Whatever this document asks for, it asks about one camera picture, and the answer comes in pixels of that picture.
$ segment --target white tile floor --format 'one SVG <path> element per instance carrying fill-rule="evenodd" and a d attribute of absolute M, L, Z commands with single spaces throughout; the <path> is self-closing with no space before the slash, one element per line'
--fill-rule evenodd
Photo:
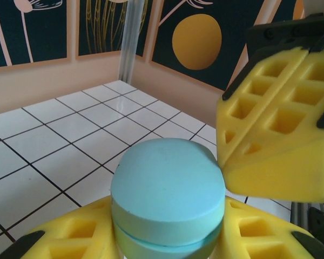
<path fill-rule="evenodd" d="M 0 114 L 0 252 L 31 228 L 110 194 L 122 155 L 154 138 L 215 129 L 121 81 Z M 291 203 L 227 192 L 289 221 Z"/>

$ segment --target light blue foam cylinder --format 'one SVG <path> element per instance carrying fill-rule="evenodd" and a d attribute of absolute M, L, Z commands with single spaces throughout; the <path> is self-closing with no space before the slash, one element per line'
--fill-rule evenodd
<path fill-rule="evenodd" d="M 215 157 L 184 139 L 131 147 L 114 174 L 111 195 L 116 234 L 121 229 L 121 236 L 141 242 L 137 246 L 191 246 L 207 239 L 224 215 L 225 184 Z"/>

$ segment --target yellow waffle-textured foam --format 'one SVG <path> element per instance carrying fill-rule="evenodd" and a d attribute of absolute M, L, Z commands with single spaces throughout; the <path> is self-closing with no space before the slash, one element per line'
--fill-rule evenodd
<path fill-rule="evenodd" d="M 289 52 L 286 58 L 292 60 L 297 51 Z M 264 62 L 273 64 L 279 55 Z M 251 117 L 234 118 L 227 101 L 219 101 L 219 165 L 227 188 L 234 193 L 324 202 L 324 129 L 316 126 L 324 112 L 324 52 L 302 56 L 293 68 L 287 80 L 280 79 L 287 67 L 275 78 L 266 99 L 255 96 L 260 101 Z M 245 93 L 246 85 L 244 81 L 239 86 L 237 95 L 230 98 L 232 103 L 251 98 L 252 94 Z M 226 131 L 237 135 L 228 144 Z"/>
<path fill-rule="evenodd" d="M 32 231 L 45 234 L 22 259 L 119 259 L 112 217 L 110 196 L 64 216 L 47 222 Z"/>
<path fill-rule="evenodd" d="M 294 224 L 226 197 L 222 231 L 210 259 L 312 259 L 292 231 L 312 236 Z"/>

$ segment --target beige wall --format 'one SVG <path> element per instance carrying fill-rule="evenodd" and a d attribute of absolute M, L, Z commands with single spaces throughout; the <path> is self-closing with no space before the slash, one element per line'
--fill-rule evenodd
<path fill-rule="evenodd" d="M 0 113 L 117 80 L 119 53 L 76 59 L 77 2 L 67 1 L 68 60 L 0 69 Z"/>
<path fill-rule="evenodd" d="M 223 91 L 149 61 L 160 20 L 161 2 L 154 1 L 145 57 L 135 64 L 132 85 L 214 127 L 216 102 Z M 280 2 L 265 0 L 255 23 L 270 22 Z M 244 48 L 232 79 L 247 61 L 247 50 Z"/>

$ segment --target yellow foam gripper pad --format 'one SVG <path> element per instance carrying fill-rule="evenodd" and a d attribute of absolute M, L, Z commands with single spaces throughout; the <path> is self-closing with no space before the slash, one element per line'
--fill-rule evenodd
<path fill-rule="evenodd" d="M 217 109 L 218 163 L 231 192 L 324 202 L 324 51 L 257 63 Z"/>
<path fill-rule="evenodd" d="M 230 197 L 225 206 L 210 259 L 324 258 L 324 245 L 306 230 Z"/>
<path fill-rule="evenodd" d="M 33 229 L 2 253 L 2 258 L 120 259 L 110 196 Z"/>

